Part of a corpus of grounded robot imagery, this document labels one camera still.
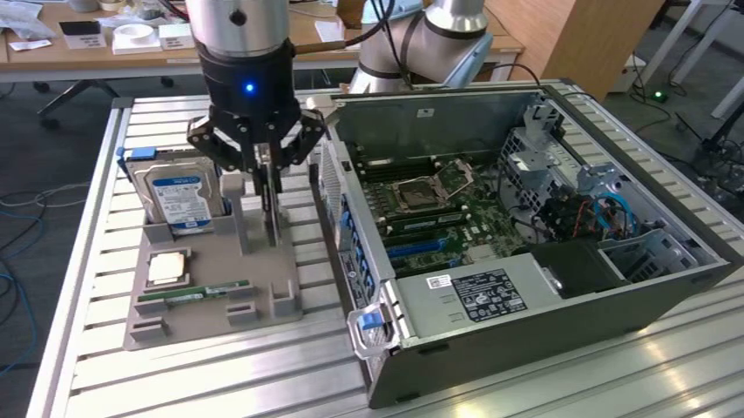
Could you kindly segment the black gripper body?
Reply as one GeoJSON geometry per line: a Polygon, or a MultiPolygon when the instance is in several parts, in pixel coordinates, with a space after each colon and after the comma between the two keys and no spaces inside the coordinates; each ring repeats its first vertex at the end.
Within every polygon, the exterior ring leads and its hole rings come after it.
{"type": "Polygon", "coordinates": [[[217,109],[253,122],[299,115],[294,95],[295,48],[285,40],[278,49],[254,57],[223,56],[197,44],[202,73],[217,109]]]}

